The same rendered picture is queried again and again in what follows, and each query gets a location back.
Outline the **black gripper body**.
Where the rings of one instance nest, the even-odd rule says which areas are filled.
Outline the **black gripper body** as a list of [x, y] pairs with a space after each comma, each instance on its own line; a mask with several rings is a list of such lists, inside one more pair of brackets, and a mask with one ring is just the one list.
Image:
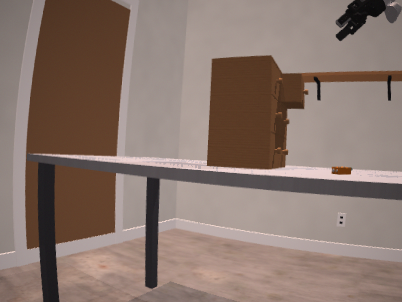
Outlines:
[[[385, 9], [386, 9], [386, 5], [383, 0], [370, 0], [369, 4], [367, 4], [365, 7], [360, 9], [358, 12], [359, 13], [367, 12], [369, 16], [378, 17], [383, 11], [385, 11]], [[363, 17], [358, 18], [358, 19], [351, 18], [351, 20], [356, 24], [356, 23], [359, 23], [362, 18]]]

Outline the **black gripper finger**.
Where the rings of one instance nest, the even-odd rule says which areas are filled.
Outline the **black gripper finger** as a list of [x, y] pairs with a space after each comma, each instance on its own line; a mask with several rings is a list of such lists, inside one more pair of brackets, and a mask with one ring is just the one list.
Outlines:
[[[359, 23], [357, 23], [357, 24], [355, 24], [352, 20], [349, 21], [348, 24], [340, 32], [338, 32], [336, 34], [336, 38], [339, 41], [342, 41], [349, 34], [353, 35], [360, 27], [362, 27], [366, 23], [366, 21], [365, 21], [366, 19], [367, 19], [367, 17], [363, 17], [361, 19], [361, 21]], [[353, 28], [351, 29], [352, 26], [353, 26]]]
[[[351, 18], [366, 17], [368, 15], [367, 12], [359, 13], [358, 11], [366, 6], [369, 2], [370, 0], [354, 0], [347, 6], [348, 9], [345, 11], [346, 13], [336, 20], [336, 24], [342, 28], [351, 20]], [[356, 8], [356, 6], [358, 6], [358, 8]]]

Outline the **brown wooden chest of drawers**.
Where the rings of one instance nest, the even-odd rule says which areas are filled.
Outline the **brown wooden chest of drawers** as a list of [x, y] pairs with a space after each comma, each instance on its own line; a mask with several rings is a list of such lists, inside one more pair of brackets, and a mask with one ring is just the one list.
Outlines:
[[[212, 59], [207, 166], [269, 167], [271, 132], [272, 55]], [[276, 64], [278, 67], [278, 65]], [[281, 70], [280, 78], [281, 78]], [[287, 111], [287, 108], [285, 108]]]

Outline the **dark brown drawer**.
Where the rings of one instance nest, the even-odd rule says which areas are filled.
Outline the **dark brown drawer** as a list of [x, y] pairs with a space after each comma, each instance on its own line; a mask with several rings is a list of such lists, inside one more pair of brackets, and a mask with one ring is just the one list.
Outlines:
[[288, 150], [285, 150], [286, 149], [286, 139], [280, 137], [279, 148], [282, 148], [282, 153], [279, 154], [279, 166], [285, 166], [285, 157], [286, 157], [286, 155], [288, 155]]
[[269, 167], [278, 167], [279, 154], [281, 154], [281, 148], [279, 148], [279, 136], [271, 133]]
[[[281, 102], [287, 109], [304, 109], [304, 81], [301, 73], [281, 73]], [[303, 90], [303, 94], [302, 94]]]
[[289, 119], [287, 119], [286, 109], [281, 105], [282, 118], [280, 118], [280, 134], [286, 137], [287, 124], [289, 124]]
[[271, 129], [278, 133], [280, 133], [280, 118], [282, 118], [282, 112], [280, 112], [280, 103], [272, 95]]
[[280, 78], [280, 71], [272, 60], [272, 92], [280, 100], [280, 84], [283, 84], [283, 79]]

